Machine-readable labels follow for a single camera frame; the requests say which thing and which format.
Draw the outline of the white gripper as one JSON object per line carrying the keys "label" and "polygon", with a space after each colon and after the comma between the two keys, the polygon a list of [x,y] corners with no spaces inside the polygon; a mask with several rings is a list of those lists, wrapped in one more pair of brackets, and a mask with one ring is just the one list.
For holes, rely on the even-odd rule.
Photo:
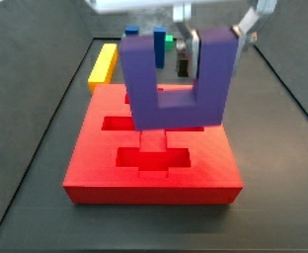
{"label": "white gripper", "polygon": [[240,0],[83,0],[86,5],[98,14],[125,13],[148,7],[172,7],[172,21],[182,36],[184,55],[188,59],[188,76],[197,76],[200,39],[194,29],[189,27],[190,4],[222,3]]}

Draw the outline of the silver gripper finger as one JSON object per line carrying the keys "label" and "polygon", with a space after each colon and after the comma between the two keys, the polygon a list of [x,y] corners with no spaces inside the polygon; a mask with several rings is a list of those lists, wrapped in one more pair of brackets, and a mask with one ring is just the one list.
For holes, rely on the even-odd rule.
{"label": "silver gripper finger", "polygon": [[233,69],[237,69],[242,51],[257,42],[257,32],[273,13],[277,0],[252,0],[250,3],[246,14],[240,22],[232,26],[232,31],[238,39]]}

